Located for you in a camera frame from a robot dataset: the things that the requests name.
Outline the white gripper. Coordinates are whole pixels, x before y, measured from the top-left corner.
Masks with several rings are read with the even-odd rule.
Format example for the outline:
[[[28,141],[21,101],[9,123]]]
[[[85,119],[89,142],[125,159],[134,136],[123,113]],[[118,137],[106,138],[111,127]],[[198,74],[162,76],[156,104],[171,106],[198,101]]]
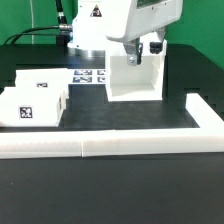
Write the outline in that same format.
[[[154,41],[162,43],[165,26],[180,19],[182,7],[183,0],[106,0],[105,35],[111,41],[128,42],[127,63],[136,66],[137,38],[154,31]]]

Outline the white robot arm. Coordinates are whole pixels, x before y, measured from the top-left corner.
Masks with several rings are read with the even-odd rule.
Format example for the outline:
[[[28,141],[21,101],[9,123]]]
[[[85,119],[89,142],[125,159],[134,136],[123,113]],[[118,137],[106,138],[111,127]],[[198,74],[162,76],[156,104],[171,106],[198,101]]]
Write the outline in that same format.
[[[141,63],[140,38],[152,35],[150,52],[159,54],[166,27],[180,19],[183,0],[78,0],[69,44],[76,55],[100,57],[109,44],[123,44],[130,65]]]

